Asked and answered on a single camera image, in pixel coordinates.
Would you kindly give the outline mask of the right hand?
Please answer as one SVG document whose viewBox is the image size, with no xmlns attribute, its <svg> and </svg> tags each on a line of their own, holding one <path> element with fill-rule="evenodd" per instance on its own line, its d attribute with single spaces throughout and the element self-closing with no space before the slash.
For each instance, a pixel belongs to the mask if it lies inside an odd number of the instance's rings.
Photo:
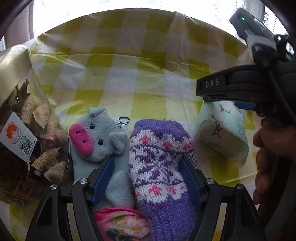
<svg viewBox="0 0 296 241">
<path fill-rule="evenodd" d="M 261 204 L 273 182 L 272 174 L 279 156 L 295 161 L 295 126 L 282 126 L 278 121 L 264 118 L 261 128 L 253 136 L 259 148 L 256 154 L 257 174 L 254 204 Z"/>
</svg>

